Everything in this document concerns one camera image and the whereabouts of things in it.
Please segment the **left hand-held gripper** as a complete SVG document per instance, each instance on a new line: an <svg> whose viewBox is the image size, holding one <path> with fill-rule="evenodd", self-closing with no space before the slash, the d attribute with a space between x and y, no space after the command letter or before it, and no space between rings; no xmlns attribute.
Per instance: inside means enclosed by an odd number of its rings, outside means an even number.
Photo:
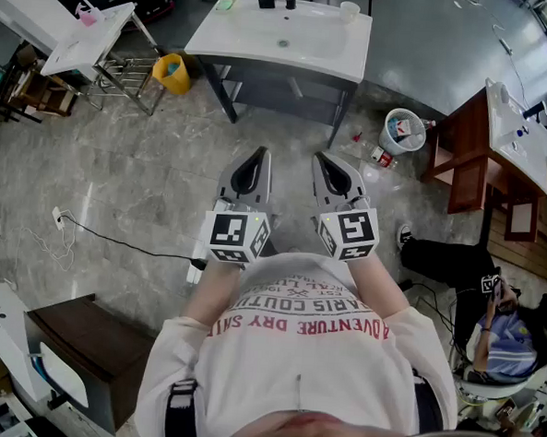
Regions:
<svg viewBox="0 0 547 437"><path fill-rule="evenodd" d="M234 159L220 174L213 209L206 212L203 243L219 262L252 264L260 257L271 234L269 217L245 203L246 197L268 202L272 188L271 153L266 147Z"/></svg>

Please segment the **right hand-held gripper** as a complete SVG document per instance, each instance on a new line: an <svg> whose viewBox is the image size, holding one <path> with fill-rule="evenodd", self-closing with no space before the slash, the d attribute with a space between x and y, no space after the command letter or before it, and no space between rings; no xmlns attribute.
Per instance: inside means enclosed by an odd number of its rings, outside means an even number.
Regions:
<svg viewBox="0 0 547 437"><path fill-rule="evenodd" d="M340 262L369 256L378 245L378 217L361 174L327 152L315 153L312 170L320 211L316 232L329 256Z"/></svg>

